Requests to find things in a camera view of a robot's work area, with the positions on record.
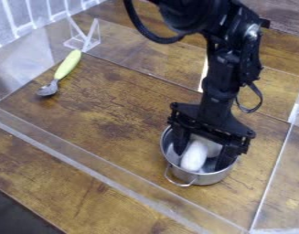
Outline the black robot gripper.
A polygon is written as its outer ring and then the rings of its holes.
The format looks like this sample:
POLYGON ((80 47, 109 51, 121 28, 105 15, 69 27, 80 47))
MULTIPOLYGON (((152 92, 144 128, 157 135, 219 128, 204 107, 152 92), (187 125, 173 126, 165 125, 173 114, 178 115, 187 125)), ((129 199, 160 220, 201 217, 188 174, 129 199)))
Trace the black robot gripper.
POLYGON ((192 134, 221 145, 215 170, 228 167, 249 148, 255 132, 232 114, 236 92, 205 91, 199 104, 172 102, 166 123, 172 129, 173 150, 181 155, 192 134))

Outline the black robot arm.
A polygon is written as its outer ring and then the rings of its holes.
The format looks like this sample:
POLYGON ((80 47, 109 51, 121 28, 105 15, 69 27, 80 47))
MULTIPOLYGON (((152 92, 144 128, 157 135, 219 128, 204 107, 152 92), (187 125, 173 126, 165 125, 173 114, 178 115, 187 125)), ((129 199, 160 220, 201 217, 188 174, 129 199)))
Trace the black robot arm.
POLYGON ((247 152, 255 132, 232 115, 243 86, 255 89, 263 20, 237 0, 149 0, 180 37, 199 33, 207 40, 207 76, 197 104, 172 103, 168 122, 180 154, 196 134, 221 145, 216 170, 247 152))

